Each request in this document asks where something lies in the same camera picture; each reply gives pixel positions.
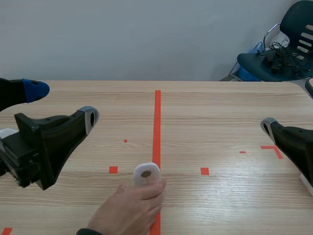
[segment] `chair seat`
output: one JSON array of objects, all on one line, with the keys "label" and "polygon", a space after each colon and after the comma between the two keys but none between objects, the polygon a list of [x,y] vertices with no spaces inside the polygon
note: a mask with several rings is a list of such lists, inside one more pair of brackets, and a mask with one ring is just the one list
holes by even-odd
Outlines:
[{"label": "chair seat", "polygon": [[313,97],[313,87],[312,87],[312,85],[311,85],[311,83],[310,83],[310,80],[313,81],[313,78],[311,78],[311,79],[309,79],[309,80],[306,81],[306,83],[305,83],[305,89],[307,89],[308,93]]},{"label": "chair seat", "polygon": [[[271,51],[265,51],[262,54],[269,54]],[[280,82],[280,81],[295,81],[313,75],[312,71],[303,71],[301,78],[293,79],[286,77],[282,73],[272,73],[270,68],[263,64],[264,56],[258,55],[257,53],[240,54],[237,57],[238,63],[249,73],[260,78],[266,82]]]}]

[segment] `table surface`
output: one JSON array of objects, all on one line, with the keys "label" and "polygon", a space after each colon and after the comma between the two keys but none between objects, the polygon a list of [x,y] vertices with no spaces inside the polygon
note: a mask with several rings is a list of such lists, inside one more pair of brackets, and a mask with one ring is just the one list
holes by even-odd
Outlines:
[{"label": "table surface", "polygon": [[[313,198],[300,172],[278,159],[261,130],[266,117],[313,129],[313,101],[292,83],[47,81],[50,94],[0,114],[0,128],[17,129],[14,114],[71,115],[100,111],[91,134],[46,191],[0,178],[0,232],[74,235],[120,181],[152,160],[155,90],[161,90],[161,172],[169,179],[162,235],[311,235]],[[109,166],[118,166],[109,174]],[[210,175],[201,175],[208,167]]]}]

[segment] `small brown dot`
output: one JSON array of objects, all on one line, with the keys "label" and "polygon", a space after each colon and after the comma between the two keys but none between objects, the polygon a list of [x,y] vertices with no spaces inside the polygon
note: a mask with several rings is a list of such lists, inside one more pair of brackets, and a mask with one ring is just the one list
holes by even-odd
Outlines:
[{"label": "small brown dot", "polygon": [[147,178],[147,177],[149,177],[151,175],[151,171],[144,171],[142,174],[141,174],[141,177],[143,177],[143,178]]}]

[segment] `red tape mark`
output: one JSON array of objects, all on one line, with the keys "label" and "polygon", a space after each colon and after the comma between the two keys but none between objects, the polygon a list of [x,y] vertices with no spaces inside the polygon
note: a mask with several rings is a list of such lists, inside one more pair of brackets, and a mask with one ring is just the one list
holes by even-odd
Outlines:
[{"label": "red tape mark", "polygon": [[[161,91],[155,93],[155,120],[153,123],[152,162],[161,169]],[[161,235],[161,212],[156,214],[150,235]]]},{"label": "red tape mark", "polygon": [[201,175],[210,175],[208,167],[201,167],[200,171],[201,171]]},{"label": "red tape mark", "polygon": [[13,230],[12,228],[5,228],[1,235],[10,235],[12,230]]},{"label": "red tape mark", "polygon": [[109,174],[117,174],[118,166],[110,166],[109,167]]},{"label": "red tape mark", "polygon": [[279,152],[279,149],[277,148],[277,146],[261,146],[261,149],[274,149],[275,150],[275,153],[278,157],[278,159],[283,159],[283,155]]}]

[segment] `blue bag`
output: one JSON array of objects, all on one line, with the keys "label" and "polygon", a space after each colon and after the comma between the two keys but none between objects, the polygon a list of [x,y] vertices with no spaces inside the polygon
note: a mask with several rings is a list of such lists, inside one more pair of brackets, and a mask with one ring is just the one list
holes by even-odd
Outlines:
[{"label": "blue bag", "polygon": [[[249,53],[258,53],[258,50],[260,52],[263,52],[263,43],[259,42],[254,49],[249,51]],[[247,70],[245,70],[243,67],[240,66],[239,68],[239,75],[238,77],[245,81],[245,82],[260,82],[261,80],[257,78],[256,76],[253,76],[251,73],[249,73]]]}]

